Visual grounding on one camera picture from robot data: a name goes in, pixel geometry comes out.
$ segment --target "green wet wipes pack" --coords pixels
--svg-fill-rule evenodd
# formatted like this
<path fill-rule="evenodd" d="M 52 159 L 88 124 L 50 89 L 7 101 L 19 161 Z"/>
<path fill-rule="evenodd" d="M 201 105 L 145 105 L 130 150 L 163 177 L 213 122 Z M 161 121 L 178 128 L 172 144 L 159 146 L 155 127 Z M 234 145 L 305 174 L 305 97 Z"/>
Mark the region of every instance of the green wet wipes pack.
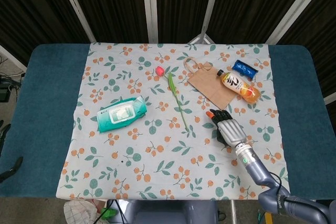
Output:
<path fill-rule="evenodd" d="M 97 113 L 97 122 L 100 132 L 111 131 L 125 127 L 147 112 L 142 96 L 116 102 Z"/>

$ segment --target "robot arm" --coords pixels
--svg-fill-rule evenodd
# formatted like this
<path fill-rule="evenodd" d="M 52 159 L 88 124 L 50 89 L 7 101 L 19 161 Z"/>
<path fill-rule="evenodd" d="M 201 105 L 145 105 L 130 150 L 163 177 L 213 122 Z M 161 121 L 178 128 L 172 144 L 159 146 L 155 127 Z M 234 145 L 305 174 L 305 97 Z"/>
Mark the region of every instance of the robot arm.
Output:
<path fill-rule="evenodd" d="M 220 135 L 217 135 L 217 139 L 236 150 L 238 159 L 257 185 L 270 188 L 258 197 L 267 212 L 292 216 L 308 223 L 330 223 L 329 210 L 326 206 L 290 196 L 289 191 L 272 177 L 253 148 L 246 144 L 246 134 L 227 111 L 211 110 L 211 112 L 207 112 L 207 115 L 218 127 Z"/>

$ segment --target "blue tablecloth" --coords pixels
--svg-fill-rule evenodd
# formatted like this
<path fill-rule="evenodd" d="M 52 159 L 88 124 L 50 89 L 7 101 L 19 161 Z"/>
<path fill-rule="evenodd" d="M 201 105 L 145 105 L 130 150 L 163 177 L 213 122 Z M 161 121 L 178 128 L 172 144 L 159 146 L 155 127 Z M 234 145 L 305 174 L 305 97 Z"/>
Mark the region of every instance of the blue tablecloth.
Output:
<path fill-rule="evenodd" d="M 34 50 L 0 172 L 19 156 L 24 161 L 0 184 L 0 196 L 55 196 L 89 46 L 53 44 Z M 336 198 L 335 136 L 310 53 L 303 46 L 269 46 L 269 53 L 291 193 Z"/>

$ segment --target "blue package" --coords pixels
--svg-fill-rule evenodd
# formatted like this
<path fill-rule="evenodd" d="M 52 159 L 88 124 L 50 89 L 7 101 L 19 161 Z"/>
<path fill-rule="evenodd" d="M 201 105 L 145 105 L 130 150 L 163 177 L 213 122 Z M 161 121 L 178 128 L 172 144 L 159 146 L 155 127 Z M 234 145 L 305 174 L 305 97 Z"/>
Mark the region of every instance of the blue package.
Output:
<path fill-rule="evenodd" d="M 250 77 L 251 79 L 253 79 L 254 75 L 258 72 L 258 70 L 254 69 L 253 67 L 249 66 L 246 63 L 243 63 L 240 60 L 236 61 L 232 69 L 236 70 L 239 73 L 242 73 L 245 76 Z"/>

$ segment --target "floral tablecloth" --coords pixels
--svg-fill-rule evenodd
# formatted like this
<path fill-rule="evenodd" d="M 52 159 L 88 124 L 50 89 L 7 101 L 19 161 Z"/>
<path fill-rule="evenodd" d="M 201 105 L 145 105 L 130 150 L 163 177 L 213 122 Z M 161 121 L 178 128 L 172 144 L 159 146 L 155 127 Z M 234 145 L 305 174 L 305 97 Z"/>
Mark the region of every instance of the floral tablecloth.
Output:
<path fill-rule="evenodd" d="M 69 151 L 57 197 L 65 199 L 257 199 L 234 150 L 216 140 L 205 112 L 216 107 L 195 90 L 186 57 L 231 71 L 239 59 L 259 72 L 243 79 L 261 91 L 255 104 L 237 96 L 226 108 L 265 166 L 289 189 L 268 46 L 93 43 L 74 111 Z M 174 82 L 190 132 L 184 130 L 162 66 Z M 97 112 L 121 99 L 143 96 L 147 114 L 128 127 L 99 133 Z"/>

